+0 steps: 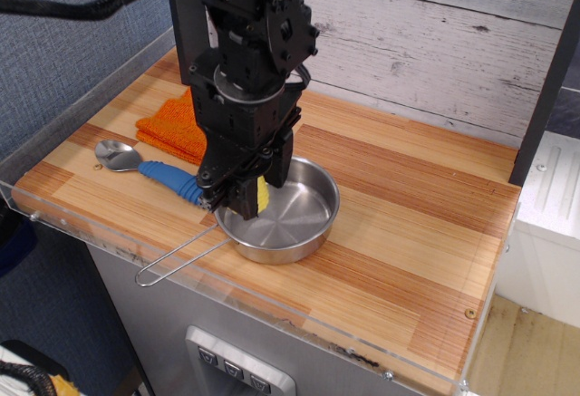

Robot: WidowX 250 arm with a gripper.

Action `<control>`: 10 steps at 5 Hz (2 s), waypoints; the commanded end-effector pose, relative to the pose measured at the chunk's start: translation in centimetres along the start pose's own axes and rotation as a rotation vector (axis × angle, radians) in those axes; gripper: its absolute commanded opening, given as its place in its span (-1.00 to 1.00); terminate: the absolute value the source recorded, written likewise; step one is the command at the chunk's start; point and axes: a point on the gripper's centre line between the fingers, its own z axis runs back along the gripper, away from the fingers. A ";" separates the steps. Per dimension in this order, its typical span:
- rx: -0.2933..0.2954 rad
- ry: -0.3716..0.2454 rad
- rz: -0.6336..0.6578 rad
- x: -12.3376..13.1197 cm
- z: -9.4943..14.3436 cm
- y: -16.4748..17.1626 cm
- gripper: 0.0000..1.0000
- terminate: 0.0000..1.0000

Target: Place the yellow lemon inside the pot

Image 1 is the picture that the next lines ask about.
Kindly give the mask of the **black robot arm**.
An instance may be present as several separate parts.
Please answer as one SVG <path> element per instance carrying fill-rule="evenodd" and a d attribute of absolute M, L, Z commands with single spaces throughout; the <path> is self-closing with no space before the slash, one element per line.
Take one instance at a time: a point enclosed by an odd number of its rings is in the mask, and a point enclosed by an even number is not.
<path fill-rule="evenodd" d="M 258 213 L 257 181 L 281 187 L 318 29 L 304 0 L 172 0 L 181 77 L 207 148 L 197 183 L 209 210 Z"/>

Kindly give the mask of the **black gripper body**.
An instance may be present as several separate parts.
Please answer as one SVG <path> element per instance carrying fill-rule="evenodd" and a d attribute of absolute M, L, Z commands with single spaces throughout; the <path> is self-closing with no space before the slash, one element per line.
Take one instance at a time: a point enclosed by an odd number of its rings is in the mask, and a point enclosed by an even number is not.
<path fill-rule="evenodd" d="M 202 191 L 226 180 L 265 177 L 277 133 L 293 131 L 300 120 L 302 65 L 283 73 L 262 70 L 253 74 L 246 63 L 238 69 L 251 82 L 265 76 L 266 84 L 249 92 L 229 81 L 217 49 L 206 50 L 190 69 L 194 114 L 207 139 L 198 170 Z"/>

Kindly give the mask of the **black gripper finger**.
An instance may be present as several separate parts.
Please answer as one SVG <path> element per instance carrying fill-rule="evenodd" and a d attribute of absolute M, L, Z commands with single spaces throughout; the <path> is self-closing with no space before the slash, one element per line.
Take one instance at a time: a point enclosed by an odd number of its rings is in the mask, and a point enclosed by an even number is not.
<path fill-rule="evenodd" d="M 239 181 L 226 180 L 216 188 L 204 189 L 201 206 L 215 212 L 218 208 L 229 208 L 244 220 L 258 215 L 258 179 Z"/>
<path fill-rule="evenodd" d="M 284 186 L 293 156 L 294 133 L 291 130 L 281 130 L 275 136 L 271 145 L 271 166 L 265 174 L 266 182 L 276 188 Z"/>

